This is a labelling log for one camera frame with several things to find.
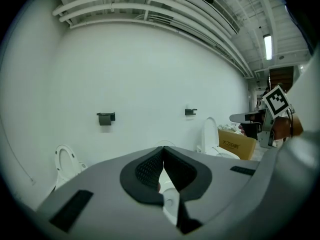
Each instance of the ceiling beam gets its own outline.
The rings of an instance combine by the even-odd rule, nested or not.
[[[274,13],[272,11],[272,7],[269,0],[260,0],[260,3],[265,13],[268,25],[271,27],[271,33],[269,34],[272,36],[272,53],[273,56],[275,56],[276,54],[278,54],[278,33]],[[273,58],[273,61],[274,64],[277,64],[276,56]]]

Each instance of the toilet lid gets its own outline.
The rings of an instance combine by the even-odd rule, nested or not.
[[[202,129],[202,152],[206,152],[213,147],[219,146],[219,135],[216,121],[209,117]]]
[[[81,165],[75,153],[66,145],[60,145],[56,148],[54,160],[59,176],[65,181],[81,172]]]

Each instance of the white ceiling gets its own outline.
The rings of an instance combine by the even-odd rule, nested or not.
[[[71,3],[76,0],[61,0],[63,5]],[[233,63],[239,70],[243,73],[246,78],[256,77],[264,78],[264,69],[278,68],[281,66],[291,66],[291,65],[301,65],[305,64],[310,59],[310,53],[308,51],[307,44],[296,27],[296,25],[291,20],[282,0],[216,0],[240,26],[240,31],[238,34],[233,33],[232,36],[227,34],[230,38],[231,45],[228,43],[228,38],[225,35],[221,36],[218,30],[209,29],[216,37],[219,38],[218,42],[214,41],[214,38],[210,37],[210,33],[207,35],[205,31],[198,33],[194,28],[191,29],[190,24],[183,22],[175,17],[165,17],[161,13],[149,12],[146,21],[158,22],[159,24],[167,24],[171,27],[183,30],[186,33],[191,34],[198,40],[205,42],[213,50],[221,52],[226,60]],[[94,2],[89,2],[86,4],[79,5],[72,9],[68,9],[63,15],[67,15],[76,12],[80,9],[89,8],[98,5],[104,5],[108,3],[134,3],[147,5],[148,0],[96,0]],[[179,10],[174,10],[166,4],[161,4],[152,1],[150,5],[154,7],[159,7],[173,12],[178,12],[181,15],[187,16],[189,19],[197,22],[197,19],[188,16]],[[214,16],[214,9],[212,8],[211,14],[206,11],[206,14],[210,14],[213,23],[217,24],[216,17]],[[91,11],[88,13],[82,13],[75,17],[70,18],[69,23],[72,26],[77,26],[79,23],[88,21],[88,19],[93,19],[94,17],[116,17],[117,19],[131,17],[131,19],[144,20],[146,10],[136,9],[136,8],[115,8],[114,10],[100,10]],[[175,23],[172,21],[168,23],[168,18],[175,19]],[[264,35],[271,34],[273,47],[273,58],[272,60],[266,60]],[[255,71],[261,71],[262,74],[254,74]]]

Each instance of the person's hand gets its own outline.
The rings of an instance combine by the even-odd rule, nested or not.
[[[251,121],[255,121],[255,115],[252,115],[250,118]],[[244,131],[242,125],[239,125],[239,129],[241,130],[241,133],[246,135],[246,132]],[[289,118],[286,117],[277,117],[275,119],[275,122],[273,124],[272,130],[274,131],[274,140],[282,140],[284,138],[288,138],[291,136],[290,134],[290,121]]]

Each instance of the toilet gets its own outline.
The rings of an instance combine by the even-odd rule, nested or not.
[[[160,178],[160,191],[159,193],[163,195],[163,208],[162,211],[168,220],[173,224],[177,225],[178,221],[178,208],[180,194],[176,190],[174,184],[172,183],[166,170],[163,168]]]
[[[66,145],[60,145],[56,148],[54,160],[58,172],[55,190],[87,169],[87,165],[79,162],[75,153]]]
[[[219,147],[219,134],[216,121],[209,117],[202,128],[201,146],[197,147],[199,153],[210,156],[240,159],[234,153]]]

